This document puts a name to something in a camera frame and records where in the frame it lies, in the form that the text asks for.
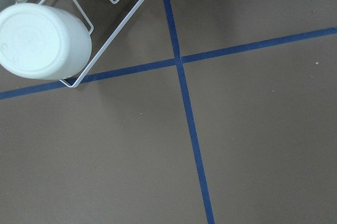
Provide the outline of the white cup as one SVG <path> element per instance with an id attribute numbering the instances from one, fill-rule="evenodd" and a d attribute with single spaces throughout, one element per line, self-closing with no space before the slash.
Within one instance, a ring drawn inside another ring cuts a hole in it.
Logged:
<path id="1" fill-rule="evenodd" d="M 67 11 L 20 3 L 1 12 L 1 65 L 14 75 L 66 79 L 86 66 L 91 52 L 89 31 Z"/>

